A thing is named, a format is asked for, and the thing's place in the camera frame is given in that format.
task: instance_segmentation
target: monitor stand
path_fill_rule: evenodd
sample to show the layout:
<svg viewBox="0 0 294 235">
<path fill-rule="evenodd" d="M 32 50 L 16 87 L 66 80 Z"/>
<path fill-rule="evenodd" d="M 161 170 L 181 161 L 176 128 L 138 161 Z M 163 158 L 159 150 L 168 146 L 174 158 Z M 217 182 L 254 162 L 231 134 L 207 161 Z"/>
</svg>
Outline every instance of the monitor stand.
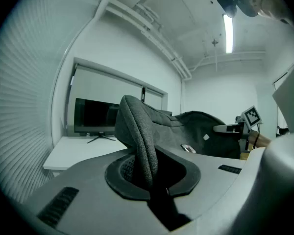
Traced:
<svg viewBox="0 0 294 235">
<path fill-rule="evenodd" d="M 115 141 L 114 139 L 110 139 L 110 138 L 106 137 L 106 136 L 104 135 L 104 133 L 99 133 L 99 134 L 98 134 L 98 137 L 95 137 L 94 139 L 90 140 L 90 141 L 87 142 L 87 143 L 91 143 L 92 141 L 95 141 L 95 140 L 97 140 L 97 139 L 99 139 L 99 138 L 102 138 L 102 139 L 109 139 L 109 140 L 111 140 L 111 141 Z"/>
</svg>

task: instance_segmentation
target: gray fabric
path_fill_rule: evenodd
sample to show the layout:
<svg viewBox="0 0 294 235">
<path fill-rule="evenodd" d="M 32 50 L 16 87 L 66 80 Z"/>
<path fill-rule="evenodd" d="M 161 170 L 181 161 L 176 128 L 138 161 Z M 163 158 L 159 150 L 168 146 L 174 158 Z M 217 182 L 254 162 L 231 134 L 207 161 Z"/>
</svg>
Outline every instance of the gray fabric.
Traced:
<svg viewBox="0 0 294 235">
<path fill-rule="evenodd" d="M 155 145 L 185 152 L 181 144 L 188 144 L 199 154 L 238 159 L 237 137 L 213 131 L 213 126 L 222 124 L 219 119 L 203 112 L 192 111 L 170 117 L 126 95 L 120 102 L 115 136 L 127 146 L 137 147 L 147 186 L 151 187 L 158 171 Z M 205 135 L 209 136 L 206 141 L 203 139 Z"/>
</svg>

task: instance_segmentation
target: gray fabric bag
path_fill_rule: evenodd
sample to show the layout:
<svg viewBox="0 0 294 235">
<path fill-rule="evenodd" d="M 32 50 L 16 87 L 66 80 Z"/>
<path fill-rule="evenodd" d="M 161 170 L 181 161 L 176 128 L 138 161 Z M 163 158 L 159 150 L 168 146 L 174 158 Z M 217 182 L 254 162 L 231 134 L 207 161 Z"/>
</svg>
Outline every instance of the gray fabric bag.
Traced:
<svg viewBox="0 0 294 235">
<path fill-rule="evenodd" d="M 158 171 L 155 145 L 185 152 L 181 145 L 188 144 L 199 154 L 239 159 L 238 137 L 213 131 L 215 125 L 223 124 L 204 112 L 192 111 L 170 117 L 125 95 L 117 114 L 115 137 L 126 146 L 137 148 L 137 158 L 150 188 Z"/>
</svg>

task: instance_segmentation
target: black cable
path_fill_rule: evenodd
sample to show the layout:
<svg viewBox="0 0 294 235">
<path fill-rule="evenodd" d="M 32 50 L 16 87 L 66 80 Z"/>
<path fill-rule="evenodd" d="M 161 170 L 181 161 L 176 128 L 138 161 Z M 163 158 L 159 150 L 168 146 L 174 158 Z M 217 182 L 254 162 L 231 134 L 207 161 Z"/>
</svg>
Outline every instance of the black cable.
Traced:
<svg viewBox="0 0 294 235">
<path fill-rule="evenodd" d="M 259 135 L 260 135 L 260 125 L 259 124 L 257 124 L 257 128 L 258 128 L 258 135 L 257 135 L 257 137 L 255 139 L 255 143 L 253 145 L 253 149 L 256 148 L 256 142 L 258 141 L 258 138 L 259 138 Z"/>
</svg>

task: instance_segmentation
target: black vent grille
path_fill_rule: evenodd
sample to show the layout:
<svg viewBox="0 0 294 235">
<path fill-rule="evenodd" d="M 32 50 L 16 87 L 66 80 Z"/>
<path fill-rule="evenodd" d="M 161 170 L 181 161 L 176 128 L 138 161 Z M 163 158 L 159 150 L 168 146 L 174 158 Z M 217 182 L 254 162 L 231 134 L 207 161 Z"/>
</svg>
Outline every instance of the black vent grille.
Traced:
<svg viewBox="0 0 294 235">
<path fill-rule="evenodd" d="M 78 192 L 79 190 L 73 187 L 63 188 L 37 217 L 45 224 L 55 228 Z"/>
<path fill-rule="evenodd" d="M 228 165 L 220 165 L 218 167 L 218 169 L 220 170 L 225 170 L 225 171 L 228 171 L 228 172 L 232 172 L 232 173 L 236 173 L 236 174 L 240 174 L 241 170 L 240 168 L 236 168 L 236 167 L 232 167 L 232 166 L 228 166 Z"/>
</svg>

